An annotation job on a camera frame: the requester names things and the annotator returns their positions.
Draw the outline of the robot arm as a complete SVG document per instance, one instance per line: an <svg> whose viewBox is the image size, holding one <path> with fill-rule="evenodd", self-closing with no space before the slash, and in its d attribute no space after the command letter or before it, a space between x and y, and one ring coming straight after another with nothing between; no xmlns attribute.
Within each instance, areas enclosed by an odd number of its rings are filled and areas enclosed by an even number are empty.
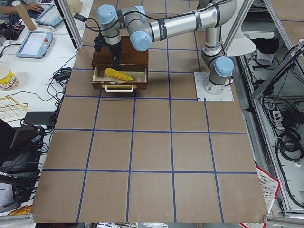
<svg viewBox="0 0 304 228"><path fill-rule="evenodd" d="M94 40L92 66L100 70L123 71L124 76L109 77L106 85L145 89L148 79L138 80L133 73L148 73L148 50L152 43L204 29L201 57L209 69L209 76L203 81L203 88L209 94L218 95L227 86L234 68L232 60L224 54L221 27L236 10L235 0L201 0L195 10L147 22L143 6L116 9L104 4L97 11L101 30Z"/></svg>

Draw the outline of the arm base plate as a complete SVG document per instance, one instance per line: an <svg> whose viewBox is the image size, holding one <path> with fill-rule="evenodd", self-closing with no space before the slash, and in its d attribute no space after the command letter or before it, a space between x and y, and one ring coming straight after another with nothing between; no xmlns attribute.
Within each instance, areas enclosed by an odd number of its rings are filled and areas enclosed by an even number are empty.
<svg viewBox="0 0 304 228"><path fill-rule="evenodd" d="M198 101L233 102L234 97L229 79L223 85L214 85L209 81L209 72L194 73Z"/></svg>

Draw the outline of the person hand on mouse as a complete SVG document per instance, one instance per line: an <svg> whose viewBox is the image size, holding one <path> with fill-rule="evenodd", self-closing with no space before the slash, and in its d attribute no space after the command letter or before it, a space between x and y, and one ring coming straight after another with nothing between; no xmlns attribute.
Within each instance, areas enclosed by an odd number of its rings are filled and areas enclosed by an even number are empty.
<svg viewBox="0 0 304 228"><path fill-rule="evenodd" d="M25 6L25 8L26 8L26 10L33 10L33 11L39 12L39 13L41 13L41 12L44 11L44 8L43 8L41 5L36 4L36 3L34 3L34 2L32 2L32 3L30 3L30 4L27 4L27 5Z"/></svg>

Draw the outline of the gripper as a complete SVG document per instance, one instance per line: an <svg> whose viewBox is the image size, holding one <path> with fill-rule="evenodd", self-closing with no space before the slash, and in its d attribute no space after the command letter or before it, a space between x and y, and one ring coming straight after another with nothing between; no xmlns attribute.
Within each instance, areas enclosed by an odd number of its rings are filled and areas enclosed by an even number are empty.
<svg viewBox="0 0 304 228"><path fill-rule="evenodd" d="M107 45L110 53L112 54L112 64L113 64L113 69L119 70L119 60L121 57L121 52L122 52L122 42L119 41L117 44L108 44Z"/></svg>

